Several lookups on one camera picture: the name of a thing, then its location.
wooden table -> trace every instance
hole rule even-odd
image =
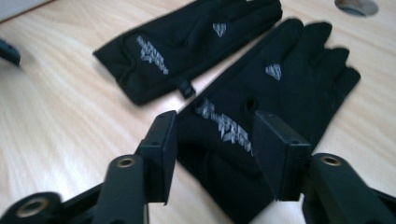
[[[284,16],[330,21],[329,47],[347,46],[361,82],[316,152],[343,157],[372,188],[396,196],[396,3],[360,18],[331,0],[281,1]],[[154,118],[187,102],[174,91],[131,104],[92,52],[112,37],[189,0],[58,0],[0,24],[21,67],[0,62],[0,213],[39,191],[64,200],[103,181],[108,163],[134,153]],[[199,92],[249,47],[193,81]],[[229,223],[177,165],[169,204],[150,205],[151,223]],[[253,223],[304,223],[300,203],[272,203]]]

glove finger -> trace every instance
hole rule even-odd
[[[239,17],[237,21],[232,21],[232,28],[235,33],[247,33],[257,27],[261,27],[260,30],[267,30],[281,17],[281,5],[278,1],[274,1],[270,5],[256,6],[249,13]]]
[[[246,1],[237,0],[233,1],[232,4],[225,7],[224,11],[225,17],[229,21],[243,20],[247,15],[257,14],[258,11],[271,12],[271,6],[277,5],[280,7],[280,3],[277,0],[261,0],[261,1]]]
[[[361,75],[354,68],[347,67],[339,78],[335,80],[334,88],[341,104],[361,79]]]
[[[315,78],[325,86],[329,86],[343,73],[346,68],[348,49],[325,49],[316,62]]]
[[[282,22],[275,30],[264,38],[259,44],[261,49],[259,58],[265,66],[281,64],[290,50],[298,43],[304,25],[297,19]]]
[[[163,36],[163,40],[172,37],[170,39],[177,43],[180,38],[188,35],[196,21],[226,4],[228,3],[224,1],[195,1],[181,8],[182,10],[173,11],[138,28],[141,32]]]
[[[322,52],[331,31],[332,25],[327,22],[306,25],[294,52],[309,61],[315,60]]]

fabric glove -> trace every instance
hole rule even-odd
[[[262,34],[282,16],[278,0],[199,0],[136,27],[93,54],[142,105],[179,89]]]
[[[177,115],[178,161],[235,223],[274,199],[253,158],[255,111],[278,115],[315,148],[360,79],[347,49],[324,48],[331,29],[284,21]]]

gray logo print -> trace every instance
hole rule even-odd
[[[278,63],[268,65],[265,68],[265,72],[278,81],[282,77],[282,71],[280,70],[280,65]]]
[[[169,70],[166,68],[163,62],[163,56],[160,52],[158,52],[150,42],[146,42],[142,36],[138,36],[136,41],[142,48],[140,51],[140,59],[149,63],[155,63],[164,75],[168,75]]]
[[[224,23],[213,23],[213,30],[216,31],[219,37],[222,37],[227,30],[227,25]]]
[[[217,114],[215,106],[207,99],[195,108],[195,113],[201,115],[204,119],[211,119],[219,125],[219,132],[223,142],[238,143],[246,152],[250,152],[251,156],[253,156],[253,148],[248,140],[248,133],[224,114]]]

